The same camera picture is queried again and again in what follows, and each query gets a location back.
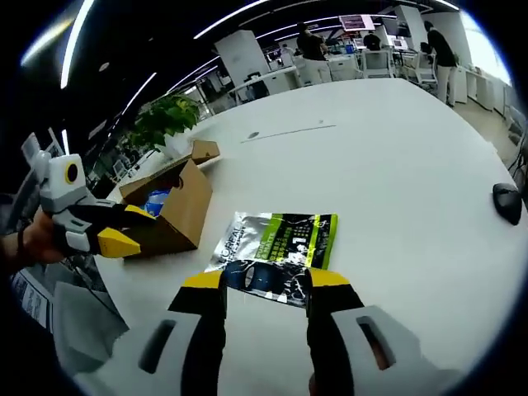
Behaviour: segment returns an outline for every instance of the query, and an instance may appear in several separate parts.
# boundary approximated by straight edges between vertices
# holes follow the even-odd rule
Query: window
[[[460,12],[462,25],[468,39],[471,60],[475,66],[494,77],[500,78],[508,85],[512,84],[510,74],[502,62],[500,54],[493,48],[486,34],[467,12]]]

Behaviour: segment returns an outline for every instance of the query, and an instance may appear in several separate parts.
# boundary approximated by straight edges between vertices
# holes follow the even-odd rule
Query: ceiling light
[[[238,25],[238,27],[242,27],[244,25],[247,25],[249,22],[253,22],[253,21],[256,21],[257,19],[260,19],[262,17],[265,17],[266,15],[268,14],[271,14],[271,12],[264,12],[263,14],[259,15],[259,16],[255,16],[254,18],[251,18],[251,19],[248,19],[247,21],[245,22],[242,22],[240,25]]]
[[[262,37],[266,37],[267,35],[272,35],[273,33],[276,33],[277,31],[285,31],[286,29],[291,29],[292,27],[296,27],[297,25],[289,25],[281,27],[280,29],[276,29],[274,31],[268,31],[267,33],[264,33],[263,35],[260,35],[258,37],[255,37],[256,40],[261,39]]]
[[[132,104],[132,102],[135,100],[136,97],[138,97],[138,95],[141,93],[141,91],[143,91],[143,88],[145,88],[147,86],[148,83],[150,83],[150,80],[152,80],[154,78],[154,76],[158,74],[157,72],[156,73],[152,73],[152,76],[150,76],[148,78],[147,81],[144,82],[144,84],[141,86],[141,88],[135,93],[135,95],[132,97],[132,99],[130,99],[128,105],[126,105],[125,109],[121,112],[121,114],[124,114],[125,111],[128,110],[128,108],[130,107],[130,105]]]
[[[209,26],[209,27],[206,27],[204,30],[202,30],[200,33],[198,33],[197,35],[194,36],[194,40],[196,39],[199,39],[200,37],[202,37],[205,33],[207,33],[208,31],[211,31],[213,30],[216,26],[218,26],[219,24],[227,21],[229,18],[232,18],[234,17],[235,15],[238,15],[239,13],[241,12],[244,12],[250,8],[253,8],[255,6],[258,6],[259,4],[263,4],[264,2],[269,2],[269,0],[258,0],[257,2],[252,2],[250,4],[248,4],[247,6],[244,6],[242,8],[239,8],[237,11],[235,12],[231,12],[229,15],[227,16],[224,16],[222,19],[218,19],[213,25]]]
[[[215,70],[216,68],[218,68],[218,66],[214,66],[213,68],[210,68],[210,69],[207,70],[206,72],[203,72],[201,75],[199,75],[197,78],[195,78],[195,81],[196,81],[196,80],[199,80],[200,77],[204,77],[207,73],[212,72],[212,71]]]
[[[330,29],[334,28],[343,28],[343,25],[332,25],[332,26],[325,26],[325,27],[318,27],[317,29],[311,29],[310,31],[329,31]],[[281,41],[284,39],[289,39],[290,37],[293,37],[295,35],[299,35],[299,33],[294,33],[293,35],[285,35],[284,37],[281,37],[280,39],[275,39],[275,41]]]
[[[380,15],[380,14],[370,14],[369,17],[378,17],[378,18],[393,18],[393,19],[396,19],[398,18],[397,16],[395,15]]]
[[[73,18],[70,18],[67,21],[63,21],[58,25],[52,26],[47,31],[45,31],[24,53],[24,56],[22,56],[22,59],[20,61],[20,65],[22,66],[23,64],[25,64],[35,54],[39,53],[44,47],[46,47],[53,40],[59,37],[63,31],[68,29],[68,26],[70,26],[72,22]]]
[[[426,6],[425,4],[418,4],[417,2],[411,2],[410,0],[398,0],[398,1],[404,2],[406,4],[412,4],[415,7],[423,7],[424,10],[420,11],[421,14],[423,14],[424,12],[429,12],[430,10],[433,9],[432,7]]]
[[[320,21],[328,21],[330,19],[338,19],[339,16],[328,16],[326,18],[319,18],[319,19],[313,19],[312,21],[306,21],[305,23],[312,23],[312,22],[320,22]]]
[[[450,2],[447,2],[446,0],[435,0],[436,2],[439,2],[440,4],[444,4],[445,6],[447,7],[451,7],[453,8],[454,10],[456,11],[459,11],[459,8],[457,6],[454,6],[453,4],[451,4]]]
[[[339,16],[329,16],[327,18],[319,18],[319,19],[314,19],[312,21],[306,21],[305,23],[312,23],[312,22],[319,22],[319,21],[327,21],[329,19],[336,19],[338,18]],[[292,27],[296,27],[297,24],[295,25],[289,25],[289,26],[285,26],[285,27],[281,27],[280,29],[276,29],[274,31],[268,31],[267,33],[264,33],[263,35],[260,35],[258,37],[255,37],[255,39],[261,39],[262,37],[266,37],[267,35],[272,35],[273,33],[276,33],[277,31],[285,31],[286,29],[291,29]]]
[[[196,85],[190,87],[185,92],[183,92],[184,95],[189,95],[191,92],[194,92],[196,90]]]
[[[283,6],[281,8],[276,8],[273,11],[281,11],[281,10],[285,10],[286,8],[297,7],[297,6],[300,6],[302,4],[307,4],[309,2],[320,2],[320,1],[321,0],[306,0],[305,2],[296,2],[295,4],[289,4],[288,6]]]
[[[369,15],[369,17],[384,17],[384,18],[397,18],[397,16],[394,15]],[[326,18],[319,18],[319,19],[313,19],[312,21],[305,21],[304,23],[314,23],[314,22],[320,22],[320,21],[329,21],[331,19],[338,19],[339,16],[327,16]],[[262,37],[266,37],[267,35],[272,35],[273,33],[276,33],[277,31],[285,31],[286,29],[291,29],[292,27],[296,27],[297,25],[289,25],[285,27],[281,27],[280,29],[275,29],[274,31],[268,31],[267,33],[264,33],[263,35],[260,35],[258,37],[255,37],[256,40],[261,39]]]
[[[69,155],[68,134],[66,133],[66,130],[63,130],[63,146],[64,152],[66,153],[66,155]]]
[[[90,11],[90,8],[92,8],[94,2],[95,0],[84,0],[81,8],[79,9],[77,17],[75,18],[75,22],[73,23],[72,31],[68,38],[68,44],[66,45],[66,53],[64,54],[63,72],[60,76],[60,89],[65,89],[68,85],[69,70],[72,65],[73,51],[75,50],[75,45],[77,44],[77,39],[79,38],[79,33],[81,33],[81,29],[83,28],[84,21],[86,20],[88,12]]]
[[[214,62],[214,61],[215,61],[216,59],[218,59],[218,58],[219,58],[219,56],[216,56],[216,57],[212,58],[212,60],[210,60],[209,62],[205,62],[204,64],[202,64],[199,68],[194,69],[192,72],[190,72],[189,74],[187,74],[184,78],[182,78],[180,81],[178,81],[176,84],[174,84],[174,85],[172,86],[172,88],[169,89],[165,95],[168,95],[169,93],[171,93],[172,91],[174,91],[174,89],[175,89],[176,87],[178,87],[181,83],[183,83],[185,80],[187,80],[190,76],[192,76],[194,73],[196,73],[196,72],[197,72],[198,70],[200,70],[201,68],[204,68],[204,67],[207,66],[208,64]]]

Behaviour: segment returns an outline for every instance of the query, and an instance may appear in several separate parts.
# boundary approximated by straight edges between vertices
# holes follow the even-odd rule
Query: green leaves
[[[164,134],[173,136],[192,129],[198,123],[200,109],[198,103],[179,95],[162,97],[152,103],[150,109],[139,116],[135,130],[130,132],[130,142],[134,146],[165,145]]]

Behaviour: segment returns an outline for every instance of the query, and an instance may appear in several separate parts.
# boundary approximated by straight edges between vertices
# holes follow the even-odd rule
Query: blue object in box
[[[152,191],[148,194],[147,202],[141,209],[145,210],[149,215],[158,217],[170,192],[170,190]]]

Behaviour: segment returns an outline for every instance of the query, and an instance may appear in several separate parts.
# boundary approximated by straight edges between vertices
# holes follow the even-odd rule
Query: office desk
[[[332,56],[328,59],[328,62],[330,63],[331,62],[342,62],[345,60],[349,60],[352,56],[355,56],[355,55]],[[273,72],[264,74],[263,76],[260,76],[258,78],[254,78],[250,81],[245,82],[244,84],[240,84],[236,86],[235,88],[231,89],[228,93],[238,92],[241,89],[245,87],[249,87],[250,85],[257,83],[259,81],[264,81],[266,83],[266,86],[268,87],[268,90],[270,91],[270,95],[273,95],[275,93],[281,93],[281,92],[286,91],[284,80],[280,81],[281,84],[277,84],[277,85],[282,85],[282,87],[279,87],[279,86],[276,87],[275,84],[270,83],[269,80],[281,78],[282,75],[284,75],[286,84],[288,85],[290,89],[296,89],[296,88],[303,86],[299,80],[299,77],[297,76],[297,68],[295,66],[288,66],[286,68],[281,68],[279,70],[275,70]]]
[[[96,257],[129,326],[207,267],[236,210],[337,213],[328,269],[415,333],[433,364],[467,373],[496,339],[525,279],[528,215],[516,227],[497,215],[493,184],[512,178],[435,97],[402,79],[333,82],[235,107],[192,134],[222,153],[201,165],[213,196],[199,248]],[[302,309],[229,290],[226,330],[219,394],[307,394]]]
[[[254,83],[258,83],[259,81],[279,78],[282,75],[285,76],[286,81],[288,85],[290,86],[290,89],[292,88],[295,89],[297,87],[300,87],[299,79],[297,78],[297,68],[295,66],[288,66],[287,68],[281,68],[279,70],[275,70],[274,72],[264,74],[263,76],[260,76],[258,78],[254,78],[252,80],[246,81],[244,84],[240,84],[236,86],[235,88],[233,88],[232,90],[228,91],[228,93],[237,92],[241,90],[242,88],[249,87],[250,85]]]
[[[467,103],[468,97],[486,110],[493,110],[495,94],[493,81],[464,67],[458,67],[456,73],[456,101]]]

